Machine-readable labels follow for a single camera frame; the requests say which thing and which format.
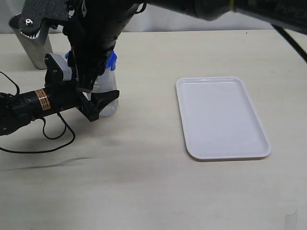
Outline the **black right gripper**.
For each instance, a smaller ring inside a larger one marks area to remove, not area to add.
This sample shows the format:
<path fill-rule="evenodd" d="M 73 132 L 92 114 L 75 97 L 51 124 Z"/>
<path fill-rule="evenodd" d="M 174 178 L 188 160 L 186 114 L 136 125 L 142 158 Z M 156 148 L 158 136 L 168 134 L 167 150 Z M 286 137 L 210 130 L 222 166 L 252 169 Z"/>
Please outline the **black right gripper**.
<path fill-rule="evenodd" d="M 76 89 L 91 92 L 98 76 L 105 72 L 119 35 L 134 15 L 134 2 L 82 0 L 76 13 L 75 23 L 64 27 L 71 45 L 68 64 L 74 69 Z"/>

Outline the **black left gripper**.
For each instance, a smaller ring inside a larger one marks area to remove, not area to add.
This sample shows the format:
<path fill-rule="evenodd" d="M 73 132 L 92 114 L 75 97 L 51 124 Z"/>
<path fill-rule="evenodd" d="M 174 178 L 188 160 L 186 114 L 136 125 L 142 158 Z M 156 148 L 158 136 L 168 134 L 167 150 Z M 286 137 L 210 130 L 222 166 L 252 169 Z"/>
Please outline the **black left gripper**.
<path fill-rule="evenodd" d="M 90 102 L 85 95 L 76 89 L 74 70 L 70 81 L 45 83 L 48 92 L 51 110 L 55 113 L 77 108 L 90 122 L 100 116 L 112 116 L 118 107 L 119 90 L 101 93 L 91 93 Z"/>

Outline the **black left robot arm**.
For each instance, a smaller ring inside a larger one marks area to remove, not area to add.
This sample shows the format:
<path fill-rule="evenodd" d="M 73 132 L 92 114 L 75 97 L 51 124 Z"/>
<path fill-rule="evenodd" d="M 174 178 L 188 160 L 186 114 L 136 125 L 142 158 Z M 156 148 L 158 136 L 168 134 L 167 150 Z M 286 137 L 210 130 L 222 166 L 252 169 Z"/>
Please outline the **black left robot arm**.
<path fill-rule="evenodd" d="M 119 97 L 119 90 L 93 93 L 91 99 L 77 89 L 71 67 L 60 55 L 45 56 L 47 71 L 42 89 L 22 94 L 0 95 L 0 134 L 9 135 L 31 121 L 77 108 L 89 121 Z"/>

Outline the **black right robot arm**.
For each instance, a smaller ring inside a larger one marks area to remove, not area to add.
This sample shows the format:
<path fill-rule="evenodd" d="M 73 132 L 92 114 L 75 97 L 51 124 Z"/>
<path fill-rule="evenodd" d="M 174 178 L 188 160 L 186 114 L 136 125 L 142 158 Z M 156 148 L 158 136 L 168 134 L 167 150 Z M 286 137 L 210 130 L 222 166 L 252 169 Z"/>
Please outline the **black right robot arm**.
<path fill-rule="evenodd" d="M 147 5 L 178 12 L 197 19 L 213 21 L 227 12 L 237 12 L 264 22 L 285 38 L 306 59 L 302 47 L 288 34 L 307 32 L 307 3 L 304 0 L 76 0 L 71 24 L 64 26 L 71 51 L 76 89 L 89 92 L 104 73 L 116 40 L 131 18 Z"/>

